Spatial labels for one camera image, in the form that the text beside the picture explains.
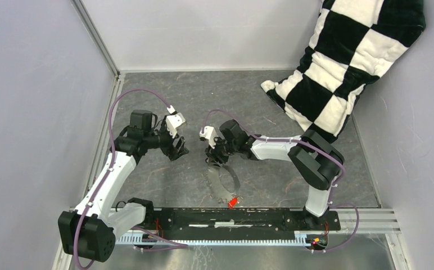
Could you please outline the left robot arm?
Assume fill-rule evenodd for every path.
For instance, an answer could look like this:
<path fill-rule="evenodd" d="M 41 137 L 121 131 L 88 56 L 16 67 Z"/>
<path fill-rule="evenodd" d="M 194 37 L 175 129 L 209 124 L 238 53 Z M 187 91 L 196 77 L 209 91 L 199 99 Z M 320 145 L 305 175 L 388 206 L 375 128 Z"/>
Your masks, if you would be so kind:
<path fill-rule="evenodd" d="M 65 253 L 105 262 L 116 240 L 128 230 L 136 225 L 141 229 L 154 225 L 155 214 L 148 200 L 130 199 L 116 213 L 110 211 L 125 180 L 148 150 L 160 149 L 171 161 L 188 154 L 185 139 L 178 134 L 186 120 L 173 107 L 168 112 L 161 121 L 148 110 L 131 113 L 129 125 L 114 139 L 106 164 L 85 198 L 58 218 Z"/>

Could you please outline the large metal keyring plate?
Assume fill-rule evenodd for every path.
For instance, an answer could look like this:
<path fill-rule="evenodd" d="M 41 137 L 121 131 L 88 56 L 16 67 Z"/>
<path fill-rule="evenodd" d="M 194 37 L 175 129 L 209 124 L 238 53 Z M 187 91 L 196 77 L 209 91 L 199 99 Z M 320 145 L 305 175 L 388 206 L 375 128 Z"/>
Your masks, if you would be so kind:
<path fill-rule="evenodd" d="M 232 179 L 233 187 L 228 188 L 223 182 L 224 173 L 227 173 Z M 207 171 L 204 174 L 206 184 L 211 192 L 211 197 L 220 205 L 229 204 L 233 199 L 236 199 L 238 204 L 241 199 L 239 190 L 241 183 L 235 171 L 229 166 L 218 163 L 210 163 Z"/>

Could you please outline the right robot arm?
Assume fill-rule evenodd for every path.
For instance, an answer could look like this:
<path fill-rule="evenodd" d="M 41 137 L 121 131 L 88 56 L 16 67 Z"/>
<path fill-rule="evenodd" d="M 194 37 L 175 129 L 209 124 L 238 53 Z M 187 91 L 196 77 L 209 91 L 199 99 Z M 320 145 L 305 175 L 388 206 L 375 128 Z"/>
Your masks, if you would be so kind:
<path fill-rule="evenodd" d="M 325 224 L 332 187 L 345 174 L 345 159 L 318 132 L 308 129 L 300 136 L 268 137 L 249 134 L 236 120 L 228 120 L 218 131 L 202 127 L 200 139 L 208 143 L 207 158 L 220 164 L 232 155 L 291 162 L 309 186 L 304 224 L 311 230 Z"/>

